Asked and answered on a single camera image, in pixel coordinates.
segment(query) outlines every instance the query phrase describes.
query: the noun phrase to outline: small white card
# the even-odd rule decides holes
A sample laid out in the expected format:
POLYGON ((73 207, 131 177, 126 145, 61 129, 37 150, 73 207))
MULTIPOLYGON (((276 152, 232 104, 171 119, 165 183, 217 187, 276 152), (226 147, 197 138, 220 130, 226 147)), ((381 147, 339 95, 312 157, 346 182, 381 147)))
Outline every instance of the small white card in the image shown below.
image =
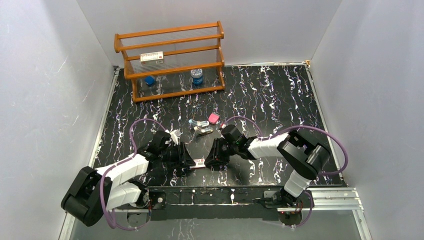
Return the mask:
POLYGON ((190 169, 206 168, 206 166, 205 166, 205 159, 204 158, 194 159, 194 162, 196 163, 196 165, 191 166, 190 169))

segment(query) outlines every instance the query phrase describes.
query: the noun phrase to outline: white wall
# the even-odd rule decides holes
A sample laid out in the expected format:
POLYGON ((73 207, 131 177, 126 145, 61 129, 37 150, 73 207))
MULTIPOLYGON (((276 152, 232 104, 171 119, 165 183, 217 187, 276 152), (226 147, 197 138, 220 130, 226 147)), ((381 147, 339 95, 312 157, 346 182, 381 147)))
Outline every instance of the white wall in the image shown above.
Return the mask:
POLYGON ((343 0, 311 62, 376 240, 424 239, 424 1, 343 0))
POLYGON ((0 238, 53 240, 113 67, 75 0, 0 0, 0 238))
POLYGON ((114 35, 221 21, 225 64, 312 58, 341 0, 77 0, 113 65, 114 35))

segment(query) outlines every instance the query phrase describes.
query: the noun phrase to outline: pink object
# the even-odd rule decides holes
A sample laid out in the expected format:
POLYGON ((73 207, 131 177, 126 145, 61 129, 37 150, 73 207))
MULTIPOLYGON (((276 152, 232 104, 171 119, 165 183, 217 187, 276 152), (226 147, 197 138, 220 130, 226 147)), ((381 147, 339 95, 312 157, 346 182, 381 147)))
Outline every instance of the pink object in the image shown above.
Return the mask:
POLYGON ((217 122, 218 122, 218 120, 220 119, 220 116, 218 115, 218 114, 216 114, 216 113, 212 113, 210 116, 209 116, 209 123, 211 123, 211 124, 216 124, 217 122))

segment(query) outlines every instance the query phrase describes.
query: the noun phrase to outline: black table surface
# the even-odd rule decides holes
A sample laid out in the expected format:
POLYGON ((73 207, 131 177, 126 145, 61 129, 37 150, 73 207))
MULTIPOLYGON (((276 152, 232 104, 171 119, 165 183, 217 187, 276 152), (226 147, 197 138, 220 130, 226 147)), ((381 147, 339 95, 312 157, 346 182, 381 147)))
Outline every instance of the black table surface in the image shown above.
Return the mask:
MULTIPOLYGON (((121 70, 115 85, 105 121, 94 167, 103 167, 126 158, 134 152, 129 137, 131 124, 141 118, 151 118, 166 129, 179 129, 181 141, 186 143, 193 159, 206 158, 213 139, 220 137, 219 127, 225 119, 244 116, 257 123, 270 136, 295 125, 324 129, 316 98, 304 65, 286 66, 229 66, 223 68, 226 89, 218 92, 191 94, 182 97, 133 102, 131 82, 124 79, 121 70), (220 115, 212 125, 213 133, 200 136, 189 124, 189 119, 205 121, 211 113, 220 115)), ((156 84, 166 86, 189 78, 190 74, 169 74, 158 77, 156 84)), ((256 135, 249 122, 232 122, 248 137, 256 135)), ((159 126, 139 122, 134 131, 137 147, 146 145, 159 126)), ((321 141, 327 138, 313 132, 321 141)), ((333 158, 324 167, 335 171, 333 158)), ((228 165, 218 169, 199 168, 181 172, 165 164, 148 171, 138 179, 148 186, 266 186, 283 185, 293 168, 283 157, 262 157, 244 160, 231 156, 228 165)), ((319 177, 313 185, 343 185, 339 175, 319 177)))

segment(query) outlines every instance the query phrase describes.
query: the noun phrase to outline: orange wooden rack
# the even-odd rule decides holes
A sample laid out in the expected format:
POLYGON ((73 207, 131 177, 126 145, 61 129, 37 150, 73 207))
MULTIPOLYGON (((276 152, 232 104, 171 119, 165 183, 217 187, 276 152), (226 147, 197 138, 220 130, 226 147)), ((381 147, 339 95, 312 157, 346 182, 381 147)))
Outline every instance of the orange wooden rack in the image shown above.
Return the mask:
POLYGON ((221 50, 221 39, 224 39, 224 30, 220 21, 192 26, 115 34, 115 52, 122 53, 124 60, 124 77, 127 80, 131 80, 133 101, 142 102, 161 98, 224 90, 225 83, 222 74, 222 67, 225 64, 224 56, 221 50), (216 39, 216 45, 174 51, 164 51, 164 64, 161 65, 142 66, 140 63, 139 54, 134 56, 128 56, 127 54, 127 51, 130 50, 139 50, 144 48, 213 39, 216 39), (181 73, 190 71, 192 69, 208 68, 216 68, 220 80, 220 86, 203 87, 185 91, 138 97, 137 81, 140 78, 181 73))

